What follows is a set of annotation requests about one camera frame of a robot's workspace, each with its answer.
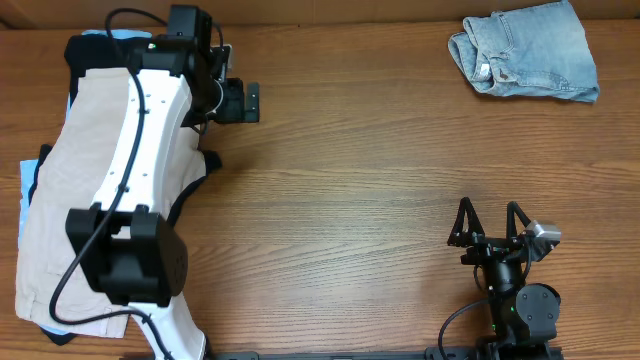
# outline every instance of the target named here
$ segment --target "wood grain surface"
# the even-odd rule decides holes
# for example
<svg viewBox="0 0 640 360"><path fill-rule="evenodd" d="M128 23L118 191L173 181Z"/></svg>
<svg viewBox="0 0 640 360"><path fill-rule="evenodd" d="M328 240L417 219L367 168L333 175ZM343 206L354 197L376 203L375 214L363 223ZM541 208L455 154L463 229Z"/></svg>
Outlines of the wood grain surface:
<svg viewBox="0 0 640 360"><path fill-rule="evenodd" d="M186 203L185 289L216 351L422 350L477 300L446 246L461 197L490 235L505 208L555 221L560 246L532 282L563 297L567 359L640 359L640 22L584 23L595 105L477 95L447 50L459 23L227 27L235 75L258 81L262 121L215 127L224 168ZM57 347L14 312L19 161L64 121L67 39L0 33L0 358L116 359L122 340ZM449 345L490 331L481 310Z"/></svg>

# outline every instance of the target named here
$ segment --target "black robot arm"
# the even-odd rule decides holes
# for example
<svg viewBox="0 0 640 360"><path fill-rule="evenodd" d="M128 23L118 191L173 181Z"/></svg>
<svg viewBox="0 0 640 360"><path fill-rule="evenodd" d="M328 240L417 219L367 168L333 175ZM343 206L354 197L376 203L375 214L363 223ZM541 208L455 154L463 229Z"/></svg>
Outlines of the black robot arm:
<svg viewBox="0 0 640 360"><path fill-rule="evenodd" d="M520 233L515 216L525 227ZM439 347L427 349L427 360L453 358L450 355L470 360L563 359L561 349L551 349L548 344L557 336L560 295L548 285L526 284L531 263L549 254L560 243L561 235L555 225L531 221L517 203L511 202L507 205L506 237L486 236L471 201L463 198L447 244L466 248L461 263L474 266L478 287L488 297L460 309L445 322ZM478 268L484 274L484 286L477 279ZM479 338L475 347L443 348L446 326L464 311L482 304L491 308L495 335Z"/></svg>

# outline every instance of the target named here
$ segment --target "beige pants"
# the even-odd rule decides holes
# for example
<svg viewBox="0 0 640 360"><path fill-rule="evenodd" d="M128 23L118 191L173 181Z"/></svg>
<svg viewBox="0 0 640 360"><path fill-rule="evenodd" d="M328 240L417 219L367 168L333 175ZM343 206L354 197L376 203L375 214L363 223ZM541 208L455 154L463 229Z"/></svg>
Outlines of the beige pants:
<svg viewBox="0 0 640 360"><path fill-rule="evenodd" d="M128 78L125 69L87 71L79 80L78 95L62 132L40 167L18 254L16 314L22 319L76 334L124 336L125 316L64 326L51 319L48 307L75 257L64 228L67 213L70 208L88 209L107 174L128 104ZM180 192L205 175L197 146L198 135L192 129L179 130L164 190L165 219ZM106 295L93 292L78 267L62 292L57 313L76 320L119 308Z"/></svg>

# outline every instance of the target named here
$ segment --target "light blue denim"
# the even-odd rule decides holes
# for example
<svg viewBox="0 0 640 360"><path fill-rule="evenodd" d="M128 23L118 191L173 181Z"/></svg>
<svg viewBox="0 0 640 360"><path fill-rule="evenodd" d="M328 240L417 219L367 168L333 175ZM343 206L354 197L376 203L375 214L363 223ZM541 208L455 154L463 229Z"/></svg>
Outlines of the light blue denim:
<svg viewBox="0 0 640 360"><path fill-rule="evenodd" d="M104 35L107 36L107 32L104 30L85 30L82 35ZM116 39L129 39L132 37L144 37L150 38L151 33L142 30L129 30L129 29L115 29L111 30L111 35Z"/></svg>
<svg viewBox="0 0 640 360"><path fill-rule="evenodd" d="M598 98L596 65L568 1L467 17L463 26L465 32L449 39L449 51L478 92Z"/></svg>
<svg viewBox="0 0 640 360"><path fill-rule="evenodd" d="M27 222L27 216L29 215L29 190L34 183L34 177L36 173L36 166L38 165L38 159L22 160L20 161L20 193L22 199L20 199L20 223L18 225L18 248L20 248L20 240L22 240L22 232L24 231L24 224Z"/></svg>

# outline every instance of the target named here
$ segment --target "denim shorts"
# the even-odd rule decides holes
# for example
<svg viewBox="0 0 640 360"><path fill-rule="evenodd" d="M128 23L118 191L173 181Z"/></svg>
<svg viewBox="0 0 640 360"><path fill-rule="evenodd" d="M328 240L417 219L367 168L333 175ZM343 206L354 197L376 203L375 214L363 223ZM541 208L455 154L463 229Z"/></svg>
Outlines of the denim shorts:
<svg viewBox="0 0 640 360"><path fill-rule="evenodd" d="M596 65L568 1L468 17L449 51L480 93L595 102Z"/></svg>

